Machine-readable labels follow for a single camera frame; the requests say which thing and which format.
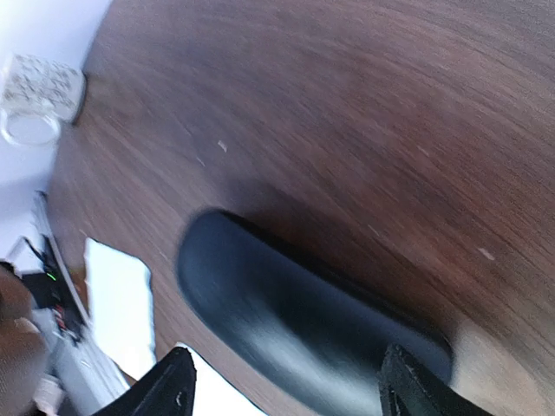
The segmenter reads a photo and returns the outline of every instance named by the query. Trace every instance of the patterned mug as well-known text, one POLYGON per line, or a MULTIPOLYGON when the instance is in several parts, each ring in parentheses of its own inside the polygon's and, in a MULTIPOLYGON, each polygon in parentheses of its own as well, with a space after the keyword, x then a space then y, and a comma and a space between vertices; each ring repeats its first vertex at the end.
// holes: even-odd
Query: patterned mug
POLYGON ((0 133, 12 145, 44 146, 60 138, 61 121, 71 122, 81 107, 85 77, 78 69, 32 55, 13 55, 0 79, 0 133), (40 119, 51 130, 26 139, 12 131, 19 119, 40 119))

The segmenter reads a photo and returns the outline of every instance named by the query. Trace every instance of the white napkin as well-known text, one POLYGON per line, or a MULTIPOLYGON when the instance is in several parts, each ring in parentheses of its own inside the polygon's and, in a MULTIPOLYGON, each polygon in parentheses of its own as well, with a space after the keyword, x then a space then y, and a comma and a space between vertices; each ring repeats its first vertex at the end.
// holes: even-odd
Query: white napkin
POLYGON ((156 363, 150 270, 138 258, 87 238, 88 306, 98 347, 134 379, 156 363))
POLYGON ((187 348, 197 370, 194 392, 193 416, 213 416, 215 414, 240 414, 241 416, 265 416, 241 392, 229 384, 192 348, 187 348))
MULTIPOLYGON (((156 363, 150 271, 138 258, 91 238, 85 260, 93 337, 108 357, 138 380, 156 363)), ((189 349, 197 371, 193 416, 265 415, 200 355, 179 345, 189 349)))

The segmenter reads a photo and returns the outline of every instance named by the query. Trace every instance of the white speck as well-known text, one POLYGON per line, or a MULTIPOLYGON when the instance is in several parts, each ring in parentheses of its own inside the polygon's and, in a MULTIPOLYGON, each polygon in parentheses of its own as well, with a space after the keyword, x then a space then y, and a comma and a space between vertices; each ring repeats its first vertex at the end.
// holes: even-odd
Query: white speck
POLYGON ((478 249, 478 251, 482 254, 482 256, 484 256, 486 259, 488 260, 495 260, 495 257, 493 256, 492 253, 490 253, 489 251, 487 251, 485 248, 480 247, 478 249))
POLYGON ((167 256, 162 252, 162 250, 158 250, 158 254, 160 254, 164 260, 169 260, 169 258, 167 258, 167 256))
POLYGON ((372 232, 374 232, 374 234, 376 234, 378 237, 380 236, 380 233, 372 225, 368 224, 368 228, 370 228, 372 232))
POLYGON ((422 153, 424 153, 424 155, 430 157, 430 152, 428 150, 426 150, 424 147, 422 146, 417 146, 418 150, 420 150, 422 153))
POLYGON ((218 146, 220 146, 222 148, 222 150, 227 153, 227 146, 225 145, 225 143, 222 140, 220 140, 218 142, 218 146))

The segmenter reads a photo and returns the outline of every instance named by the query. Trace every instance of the black armrest pad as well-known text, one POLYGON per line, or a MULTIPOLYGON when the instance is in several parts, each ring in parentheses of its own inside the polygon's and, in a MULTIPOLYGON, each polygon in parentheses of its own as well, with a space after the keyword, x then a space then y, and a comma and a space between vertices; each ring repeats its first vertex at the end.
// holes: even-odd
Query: black armrest pad
POLYGON ((94 416, 192 416, 196 381, 191 353, 175 347, 119 399, 94 416))
POLYGON ((380 377, 383 416, 492 416, 460 397, 399 345, 390 345, 380 377))
POLYGON ((205 325, 321 414, 381 414, 378 372, 390 343, 449 382, 451 350, 441 335, 376 296, 360 296, 324 263, 242 218, 197 217, 177 270, 205 325))

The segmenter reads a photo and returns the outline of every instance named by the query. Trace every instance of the dark wood grain surface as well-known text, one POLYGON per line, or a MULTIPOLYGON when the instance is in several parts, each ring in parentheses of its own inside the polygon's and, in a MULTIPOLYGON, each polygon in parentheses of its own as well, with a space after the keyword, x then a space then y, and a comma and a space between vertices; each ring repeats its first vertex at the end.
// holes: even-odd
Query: dark wood grain surface
POLYGON ((50 187, 62 254, 140 257, 158 356, 189 342, 310 414, 180 298, 180 236, 221 206, 440 328, 465 397, 553 414, 554 22, 539 0, 114 0, 50 187))

